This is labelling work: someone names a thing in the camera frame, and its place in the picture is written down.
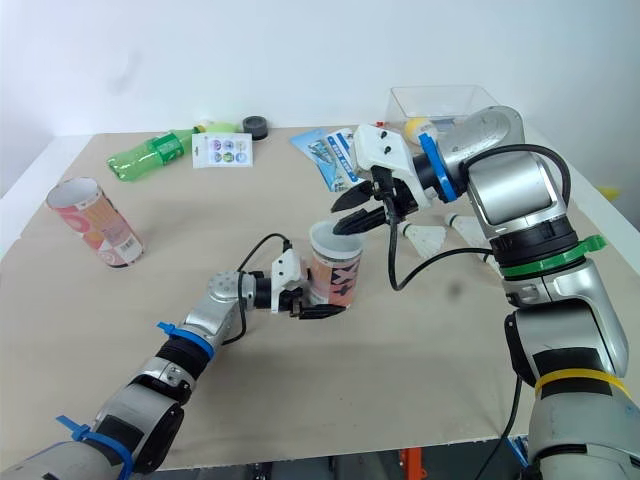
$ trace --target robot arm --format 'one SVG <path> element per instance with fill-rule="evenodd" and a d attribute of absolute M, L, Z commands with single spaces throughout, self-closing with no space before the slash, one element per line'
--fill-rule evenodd
<path fill-rule="evenodd" d="M 358 128 L 352 154 L 356 170 L 371 180 L 332 210 L 371 196 L 385 206 L 343 218 L 334 232 L 385 222 L 393 230 L 436 196 L 448 203 L 466 192 L 516 307 L 505 333 L 516 374 L 535 387 L 531 463 L 549 479 L 640 478 L 640 410 L 620 380 L 627 340 L 595 264 L 584 256 L 604 240 L 580 242 L 566 217 L 566 165 L 555 152 L 523 145 L 520 115 L 508 107 L 471 115 L 437 145 L 426 134 L 420 141 L 424 153 L 412 156 L 399 134 Z M 562 188 L 535 153 L 556 161 Z"/>
<path fill-rule="evenodd" d="M 96 415 L 94 424 L 58 420 L 76 441 L 58 443 L 2 472 L 3 480 L 113 480 L 146 474 L 163 462 L 182 424 L 182 409 L 196 381 L 232 330 L 237 330 L 240 301 L 247 310 L 290 310 L 299 318 L 322 318 L 344 310 L 333 305 L 301 305 L 307 270 L 287 248 L 261 272 L 221 272 L 207 293 L 177 326 L 160 323 L 169 336 Z"/>

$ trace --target card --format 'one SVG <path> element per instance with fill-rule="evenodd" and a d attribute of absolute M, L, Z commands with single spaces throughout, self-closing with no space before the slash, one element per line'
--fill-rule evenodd
<path fill-rule="evenodd" d="M 292 137 L 290 141 L 313 160 L 331 192 L 342 192 L 362 181 L 351 166 L 349 148 L 352 139 L 350 128 L 330 134 L 323 128 L 317 128 Z"/>
<path fill-rule="evenodd" d="M 191 151 L 193 168 L 253 166 L 249 133 L 195 133 Z"/>

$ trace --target green ring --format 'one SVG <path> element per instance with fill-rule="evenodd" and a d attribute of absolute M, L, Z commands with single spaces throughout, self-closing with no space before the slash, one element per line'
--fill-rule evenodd
<path fill-rule="evenodd" d="M 591 235 L 585 238 L 578 245 L 571 250 L 559 253 L 553 257 L 545 258 L 544 260 L 537 260 L 531 263 L 525 263 L 524 265 L 517 265 L 515 267 L 501 267 L 500 271 L 505 277 L 517 277 L 520 275 L 530 275 L 532 273 L 544 272 L 552 268 L 561 267 L 567 263 L 571 263 L 574 260 L 584 256 L 585 253 L 595 252 L 602 250 L 607 246 L 607 241 L 602 235 Z"/>

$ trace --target black cable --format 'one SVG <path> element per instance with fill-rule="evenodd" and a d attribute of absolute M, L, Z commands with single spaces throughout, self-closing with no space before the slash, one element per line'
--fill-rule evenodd
<path fill-rule="evenodd" d="M 484 152 L 471 157 L 468 161 L 461 163 L 460 172 L 462 173 L 463 178 L 468 180 L 469 168 L 471 168 L 472 165 L 488 157 L 493 157 L 501 153 L 509 152 L 533 152 L 551 160 L 555 164 L 555 166 L 558 167 L 558 170 L 560 170 L 560 175 L 562 177 L 562 199 L 564 200 L 564 203 L 566 205 L 569 205 L 569 198 L 571 197 L 571 174 L 569 173 L 569 167 L 558 153 L 554 152 L 550 148 L 543 147 L 541 145 L 518 143 L 514 145 L 504 145 L 502 147 L 490 148 L 489 150 L 485 150 Z"/>
<path fill-rule="evenodd" d="M 246 309 L 246 305 L 245 305 L 245 300 L 242 297 L 242 277 L 244 276 L 245 272 L 242 271 L 242 269 L 249 262 L 251 257 L 253 257 L 253 254 L 256 253 L 256 251 L 258 251 L 258 249 L 262 245 L 264 245 L 264 243 L 267 240 L 269 240 L 270 238 L 274 238 L 274 237 L 278 237 L 278 238 L 282 239 L 282 249 L 283 250 L 288 250 L 289 248 L 291 248 L 291 241 L 287 237 L 285 237 L 281 233 L 270 233 L 269 235 L 264 237 L 262 240 L 260 240 L 256 244 L 256 246 L 253 247 L 253 249 L 251 249 L 249 254 L 242 261 L 242 263 L 240 264 L 240 266 L 238 267 L 238 270 L 237 270 L 237 272 L 238 272 L 238 302 L 239 302 L 238 303 L 238 309 L 240 310 L 240 333 L 238 333 L 238 335 L 236 335 L 233 338 L 226 339 L 224 342 L 222 342 L 223 345 L 229 345 L 230 343 L 237 342 L 242 337 L 244 337 L 245 333 L 247 333 L 247 315 L 246 315 L 246 310 L 245 310 Z"/>
<path fill-rule="evenodd" d="M 522 379 L 520 377 L 517 377 L 516 390 L 513 393 L 513 404 L 511 405 L 511 413 L 509 414 L 509 421 L 507 422 L 507 426 L 504 427 L 502 435 L 500 435 L 500 438 L 498 439 L 498 443 L 496 443 L 496 446 L 493 447 L 493 450 L 491 450 L 491 453 L 482 464 L 482 467 L 480 467 L 480 470 L 478 470 L 478 473 L 474 477 L 474 480 L 480 480 L 480 477 L 484 473 L 485 469 L 489 466 L 489 463 L 491 463 L 491 460 L 493 459 L 493 457 L 495 457 L 496 453 L 498 453 L 498 450 L 500 450 L 500 447 L 502 446 L 506 438 L 509 436 L 509 433 L 511 432 L 511 428 L 513 427 L 513 423 L 516 421 L 516 415 L 518 413 L 518 404 L 520 403 L 521 390 L 522 390 Z"/>
<path fill-rule="evenodd" d="M 391 228 L 391 233 L 389 235 L 389 255 L 387 257 L 387 268 L 389 271 L 389 283 L 391 283 L 391 288 L 393 288 L 396 292 L 399 292 L 407 284 L 413 280 L 413 278 L 420 273 L 422 270 L 427 268 L 429 265 L 437 262 L 438 260 L 442 260 L 443 258 L 450 257 L 451 255 L 457 255 L 459 253 L 484 253 L 485 255 L 493 255 L 493 251 L 488 248 L 476 248 L 476 247 L 466 247 L 466 248 L 454 248 L 452 250 L 447 250 L 446 252 L 439 253 L 438 255 L 431 257 L 416 268 L 414 268 L 407 277 L 398 284 L 396 279 L 396 249 L 398 246 L 398 218 L 395 212 L 395 206 L 393 205 L 393 201 L 391 199 L 385 199 L 384 203 L 387 207 L 387 214 L 389 217 L 389 224 Z"/>

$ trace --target paper cup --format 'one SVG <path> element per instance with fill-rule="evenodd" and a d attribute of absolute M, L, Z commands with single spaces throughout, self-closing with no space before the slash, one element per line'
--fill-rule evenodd
<path fill-rule="evenodd" d="M 360 267 L 363 235 L 334 235 L 331 222 L 316 223 L 309 231 L 313 248 L 309 300 L 348 307 Z"/>
<path fill-rule="evenodd" d="M 93 178 L 56 185 L 47 195 L 47 206 L 110 267 L 126 267 L 142 255 L 142 242 Z"/>

